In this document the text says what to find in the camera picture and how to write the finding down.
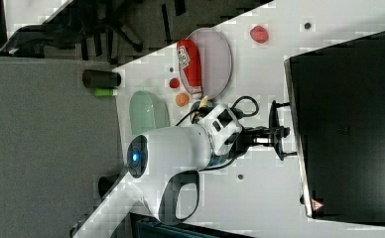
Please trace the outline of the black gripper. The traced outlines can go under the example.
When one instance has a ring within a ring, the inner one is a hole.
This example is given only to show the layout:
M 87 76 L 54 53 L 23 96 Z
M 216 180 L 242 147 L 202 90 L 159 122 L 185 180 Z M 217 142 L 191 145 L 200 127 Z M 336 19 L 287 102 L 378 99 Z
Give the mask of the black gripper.
M 290 128 L 284 126 L 273 127 L 271 133 L 281 138 L 287 138 L 290 135 Z M 254 146 L 273 146 L 272 136 L 267 127 L 244 128 L 233 143 L 228 153 L 228 159 L 235 160 L 245 155 L 248 149 Z

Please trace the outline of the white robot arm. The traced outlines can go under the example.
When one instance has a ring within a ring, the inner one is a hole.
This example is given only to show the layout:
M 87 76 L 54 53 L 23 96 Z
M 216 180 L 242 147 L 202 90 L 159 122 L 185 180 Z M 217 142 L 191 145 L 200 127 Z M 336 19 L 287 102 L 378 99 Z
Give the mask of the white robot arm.
M 188 219 L 177 216 L 182 187 L 193 184 L 200 189 L 199 173 L 223 169 L 259 146 L 277 156 L 288 156 L 282 140 L 290 129 L 279 123 L 277 110 L 283 105 L 274 101 L 269 125 L 246 128 L 239 123 L 243 113 L 219 104 L 206 111 L 197 123 L 172 126 L 136 136 L 126 155 L 128 173 L 103 198 L 92 214 L 77 228 L 72 238 L 110 238 L 133 205 L 140 201 L 150 213 L 166 225 L 178 225 Z

